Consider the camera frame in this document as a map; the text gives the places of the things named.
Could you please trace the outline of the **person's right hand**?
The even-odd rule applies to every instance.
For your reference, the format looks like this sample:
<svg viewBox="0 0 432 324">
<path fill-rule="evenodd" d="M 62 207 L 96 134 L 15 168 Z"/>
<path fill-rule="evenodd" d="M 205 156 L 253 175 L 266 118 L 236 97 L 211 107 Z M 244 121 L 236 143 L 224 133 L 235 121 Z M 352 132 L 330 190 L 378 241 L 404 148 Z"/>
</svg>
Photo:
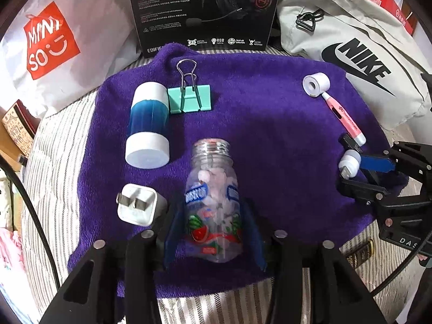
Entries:
<svg viewBox="0 0 432 324">
<path fill-rule="evenodd" d="M 432 268 L 432 260 L 431 257 L 426 255 L 417 254 L 419 259 L 419 264 L 424 268 Z"/>
</svg>

